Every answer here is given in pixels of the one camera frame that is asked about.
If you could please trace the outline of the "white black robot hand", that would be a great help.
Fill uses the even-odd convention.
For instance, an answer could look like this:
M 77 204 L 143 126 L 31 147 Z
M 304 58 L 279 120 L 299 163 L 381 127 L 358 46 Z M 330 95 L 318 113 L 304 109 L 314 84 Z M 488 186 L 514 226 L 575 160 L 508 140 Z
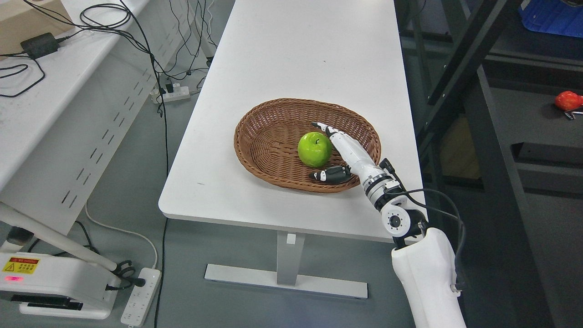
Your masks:
M 335 149 L 348 165 L 351 174 L 358 176 L 360 184 L 376 210 L 381 211 L 394 196 L 387 196 L 385 191 L 399 188 L 400 184 L 373 161 L 369 153 L 347 133 L 321 122 L 312 122 L 329 137 Z

